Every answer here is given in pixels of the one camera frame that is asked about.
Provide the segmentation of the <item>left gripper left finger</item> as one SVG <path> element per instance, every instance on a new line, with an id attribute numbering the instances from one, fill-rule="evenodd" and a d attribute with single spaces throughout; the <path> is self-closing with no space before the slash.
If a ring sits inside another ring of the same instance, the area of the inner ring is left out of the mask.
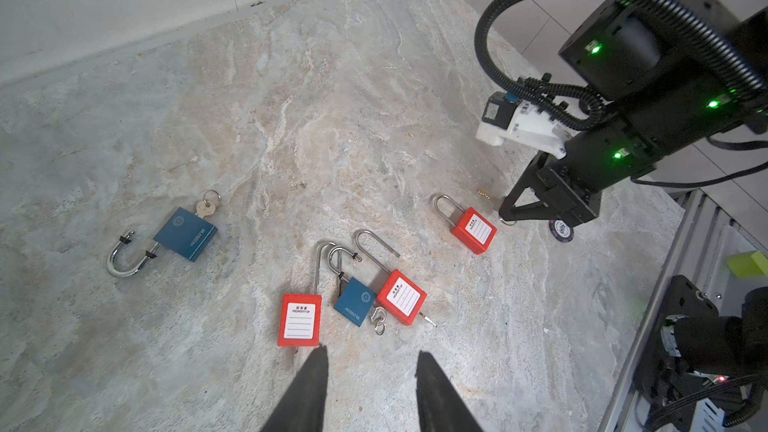
<path id="1" fill-rule="evenodd" d="M 328 377 L 327 347 L 321 345 L 310 353 L 261 430 L 322 431 Z"/>

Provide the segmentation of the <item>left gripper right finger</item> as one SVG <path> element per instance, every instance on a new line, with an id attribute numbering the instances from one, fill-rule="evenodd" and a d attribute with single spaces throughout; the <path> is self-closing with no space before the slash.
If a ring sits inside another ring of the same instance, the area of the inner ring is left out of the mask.
<path id="1" fill-rule="evenodd" d="M 482 431 L 431 353 L 419 352 L 416 380 L 422 431 Z"/>

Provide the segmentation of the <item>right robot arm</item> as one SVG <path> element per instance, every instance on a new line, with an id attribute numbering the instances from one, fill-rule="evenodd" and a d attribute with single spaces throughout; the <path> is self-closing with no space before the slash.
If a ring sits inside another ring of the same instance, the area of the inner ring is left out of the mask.
<path id="1" fill-rule="evenodd" d="M 536 149 L 498 207 L 507 222 L 597 218 L 605 189 L 646 184 L 664 157 L 739 126 L 767 130 L 767 14 L 737 19 L 717 0 L 603 0 L 560 49 L 581 85 L 511 78 L 493 61 L 493 0 L 475 30 L 498 86 L 478 135 Z"/>

